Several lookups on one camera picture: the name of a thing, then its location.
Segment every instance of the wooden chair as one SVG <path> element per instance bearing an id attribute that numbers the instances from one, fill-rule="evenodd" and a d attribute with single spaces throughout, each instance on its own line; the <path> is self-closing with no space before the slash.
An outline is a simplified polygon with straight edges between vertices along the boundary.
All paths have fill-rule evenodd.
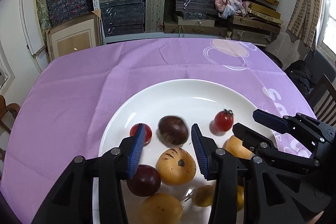
<path id="1" fill-rule="evenodd" d="M 335 126 L 336 124 L 336 90 L 329 79 L 322 75 L 316 87 L 307 96 L 307 101 L 313 109 L 317 119 L 328 125 Z"/>
<path id="2" fill-rule="evenodd" d="M 4 124 L 3 121 L 1 121 L 1 119 L 4 117 L 4 115 L 7 112 L 12 114 L 13 118 L 16 119 L 16 116 L 19 113 L 19 110 L 20 110 L 20 106 L 16 103 L 12 103 L 6 106 L 5 98 L 2 95 L 0 95 L 0 126 L 3 127 L 9 134 L 11 133 L 11 130 L 9 129 L 8 126 Z M 0 160 L 4 161 L 5 154 L 6 154 L 6 151 L 0 148 Z"/>

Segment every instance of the small yellow fruit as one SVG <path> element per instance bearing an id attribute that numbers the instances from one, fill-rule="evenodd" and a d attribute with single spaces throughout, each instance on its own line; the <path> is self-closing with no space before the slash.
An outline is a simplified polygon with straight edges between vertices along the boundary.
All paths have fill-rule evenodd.
<path id="1" fill-rule="evenodd" d="M 243 146 L 243 142 L 232 135 L 224 147 L 224 149 L 230 152 L 233 156 L 249 160 L 252 157 L 252 152 Z"/>
<path id="2" fill-rule="evenodd" d="M 173 196 L 156 193 L 141 204 L 140 215 L 146 224 L 177 224 L 183 207 Z"/>
<path id="3" fill-rule="evenodd" d="M 244 208 L 244 187 L 237 186 L 237 212 Z"/>
<path id="4" fill-rule="evenodd" d="M 200 207 L 208 207 L 212 205 L 215 187 L 212 185 L 204 185 L 199 187 L 193 194 L 192 201 Z"/>
<path id="5" fill-rule="evenodd" d="M 196 174 L 196 164 L 191 155 L 182 148 L 163 152 L 157 161 L 157 170 L 162 182 L 182 185 L 190 182 Z"/>

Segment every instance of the red cherry tomato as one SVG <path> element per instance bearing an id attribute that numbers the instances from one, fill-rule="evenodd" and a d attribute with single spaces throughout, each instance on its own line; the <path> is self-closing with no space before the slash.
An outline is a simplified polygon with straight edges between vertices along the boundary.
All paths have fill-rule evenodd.
<path id="1" fill-rule="evenodd" d="M 226 132 L 230 130 L 233 125 L 233 112 L 232 110 L 222 110 L 215 116 L 215 128 L 219 132 Z"/>
<path id="2" fill-rule="evenodd" d="M 130 136 L 134 136 L 135 135 L 135 133 L 136 133 L 136 131 L 137 131 L 137 128 L 138 128 L 138 123 L 137 124 L 135 124 L 134 126 L 132 126 L 132 128 L 131 128 L 131 130 L 130 130 L 130 132 L 129 132 L 129 135 Z M 146 138 L 145 138 L 145 144 L 148 144 L 150 141 L 151 141 L 151 139 L 152 139 L 152 130 L 151 130 L 151 128 L 148 126 L 148 125 L 146 125 L 145 123 L 143 124 L 144 126 L 145 126 L 145 131 L 146 131 Z"/>

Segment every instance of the white plate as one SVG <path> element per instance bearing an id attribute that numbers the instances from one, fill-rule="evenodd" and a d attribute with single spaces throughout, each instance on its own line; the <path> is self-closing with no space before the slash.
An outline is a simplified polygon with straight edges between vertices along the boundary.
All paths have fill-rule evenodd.
<path id="1" fill-rule="evenodd" d="M 168 149 L 158 140 L 156 134 L 159 120 L 167 115 L 182 117 L 189 130 L 194 123 L 197 123 L 204 136 L 213 138 L 218 147 L 223 147 L 224 142 L 233 135 L 232 130 L 222 136 L 215 136 L 210 132 L 209 124 L 224 108 L 233 111 L 235 123 L 240 122 L 246 125 L 268 137 L 276 145 L 272 130 L 253 120 L 252 113 L 257 107 L 244 96 L 217 83 L 179 79 L 150 86 L 128 99 L 108 123 L 101 139 L 99 156 L 119 146 L 121 140 L 129 136 L 129 131 L 134 124 L 146 123 L 151 127 L 153 137 L 151 142 L 143 148 L 139 164 L 155 167 L 160 155 Z M 188 151 L 196 161 L 190 135 L 182 148 Z M 211 207 L 196 207 L 192 205 L 191 200 L 183 201 L 189 189 L 206 184 L 215 185 L 215 182 L 205 180 L 197 165 L 196 176 L 190 183 L 181 186 L 162 184 L 159 193 L 168 193 L 181 200 L 184 206 L 182 224 L 207 224 Z M 133 195 L 124 182 L 122 182 L 122 190 L 129 223 L 139 223 L 138 208 L 145 198 Z M 242 211 L 238 215 L 237 223 L 242 223 Z"/>

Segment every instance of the purple tablecloth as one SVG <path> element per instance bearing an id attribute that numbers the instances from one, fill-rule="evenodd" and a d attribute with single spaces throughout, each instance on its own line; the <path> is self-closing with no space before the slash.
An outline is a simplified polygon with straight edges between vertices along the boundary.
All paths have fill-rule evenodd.
<path id="1" fill-rule="evenodd" d="M 250 43 L 146 39 L 63 56 L 29 92 L 6 152 L 0 190 L 22 223 L 32 221 L 76 155 L 98 155 L 108 121 L 128 98 L 153 84 L 181 78 L 225 85 L 279 116 L 301 112 L 314 117 L 285 73 Z M 274 134 L 279 150 L 310 155 L 288 134 Z"/>

